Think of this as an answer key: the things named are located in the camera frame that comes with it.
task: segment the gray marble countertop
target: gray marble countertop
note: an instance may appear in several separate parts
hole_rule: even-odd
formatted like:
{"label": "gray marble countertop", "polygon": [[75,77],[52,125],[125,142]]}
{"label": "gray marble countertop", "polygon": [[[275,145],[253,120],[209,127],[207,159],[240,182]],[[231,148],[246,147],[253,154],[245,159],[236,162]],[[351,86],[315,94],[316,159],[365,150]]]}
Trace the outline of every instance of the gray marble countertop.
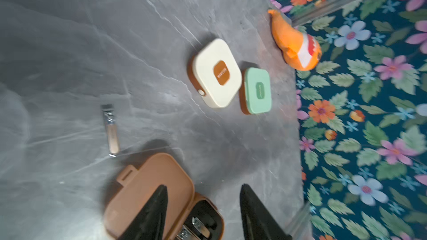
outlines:
{"label": "gray marble countertop", "polygon": [[[285,226],[302,206],[294,70],[270,32],[267,0],[0,0],[2,239],[108,239],[117,174],[172,154],[242,240],[250,184]],[[189,59],[224,39],[241,67],[271,76],[273,108],[236,96],[207,107]],[[109,156],[100,104],[115,105],[122,152]]]}

